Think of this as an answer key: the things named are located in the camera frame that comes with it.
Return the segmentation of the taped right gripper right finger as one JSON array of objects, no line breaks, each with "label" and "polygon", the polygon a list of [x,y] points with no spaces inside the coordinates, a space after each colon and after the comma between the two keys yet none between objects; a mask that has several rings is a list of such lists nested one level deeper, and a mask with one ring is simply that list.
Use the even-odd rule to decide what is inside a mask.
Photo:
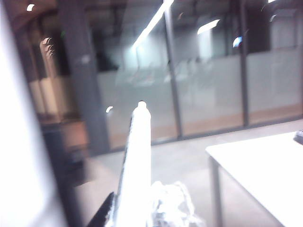
[{"label": "taped right gripper right finger", "polygon": [[195,214],[195,207],[187,187],[180,181],[151,185],[150,216],[148,227],[200,227],[202,219]]}]

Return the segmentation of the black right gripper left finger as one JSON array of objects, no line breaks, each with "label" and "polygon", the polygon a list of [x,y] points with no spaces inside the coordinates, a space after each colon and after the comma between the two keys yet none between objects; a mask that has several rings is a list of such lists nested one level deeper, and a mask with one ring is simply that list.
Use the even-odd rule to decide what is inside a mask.
[{"label": "black right gripper left finger", "polygon": [[99,207],[87,227],[104,227],[109,220],[110,212],[114,206],[114,192],[111,192]]}]

